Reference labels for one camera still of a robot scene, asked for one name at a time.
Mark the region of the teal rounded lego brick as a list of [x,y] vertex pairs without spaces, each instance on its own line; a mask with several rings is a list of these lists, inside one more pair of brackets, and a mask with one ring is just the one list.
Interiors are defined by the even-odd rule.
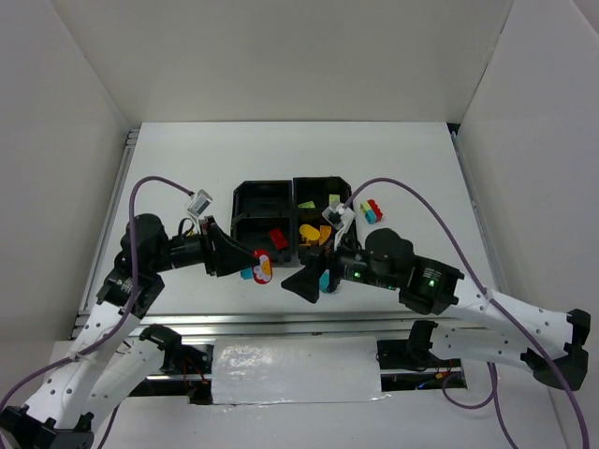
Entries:
[[322,293],[333,294],[337,291],[339,279],[329,270],[325,270],[319,278],[319,289]]

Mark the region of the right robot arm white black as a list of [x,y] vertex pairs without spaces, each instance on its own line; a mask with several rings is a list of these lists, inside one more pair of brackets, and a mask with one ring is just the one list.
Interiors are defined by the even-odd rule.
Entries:
[[498,291],[482,293],[459,269],[416,255],[412,242],[391,229],[374,230],[363,247],[344,240],[313,248],[302,265],[281,285],[312,304],[324,275],[330,292],[342,281],[396,292],[419,316],[406,348],[420,363],[461,358],[503,364],[530,372],[546,386],[573,391],[588,372],[587,312],[551,311]]

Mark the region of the red teal green lego stack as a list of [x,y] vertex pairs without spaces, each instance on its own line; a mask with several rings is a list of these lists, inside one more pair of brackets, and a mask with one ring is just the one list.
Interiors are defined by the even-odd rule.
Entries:
[[360,203],[360,211],[369,225],[375,225],[382,221],[384,214],[373,199]]

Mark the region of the red flower lego brick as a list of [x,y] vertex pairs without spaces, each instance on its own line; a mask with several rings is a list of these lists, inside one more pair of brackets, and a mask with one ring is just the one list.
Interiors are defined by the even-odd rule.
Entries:
[[252,268],[253,279],[258,284],[267,284],[272,280],[272,264],[266,251],[255,250],[254,256],[258,264]]

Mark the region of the yellow rounded lego brick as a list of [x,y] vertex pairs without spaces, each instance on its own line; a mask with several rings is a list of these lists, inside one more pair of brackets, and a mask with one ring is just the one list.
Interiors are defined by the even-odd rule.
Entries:
[[320,240],[320,231],[310,224],[299,227],[300,246],[315,246]]

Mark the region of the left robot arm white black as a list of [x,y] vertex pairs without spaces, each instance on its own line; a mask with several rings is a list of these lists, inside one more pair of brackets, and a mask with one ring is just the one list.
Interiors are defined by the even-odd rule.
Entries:
[[23,405],[1,402],[2,444],[103,447],[96,433],[111,431],[129,394],[157,370],[184,369],[185,358],[196,353],[162,325],[127,341],[165,287],[161,272],[203,265],[221,277],[258,264],[213,218],[201,222],[196,234],[169,237],[157,216],[141,214],[126,226],[121,247],[68,355],[41,371],[46,382]]

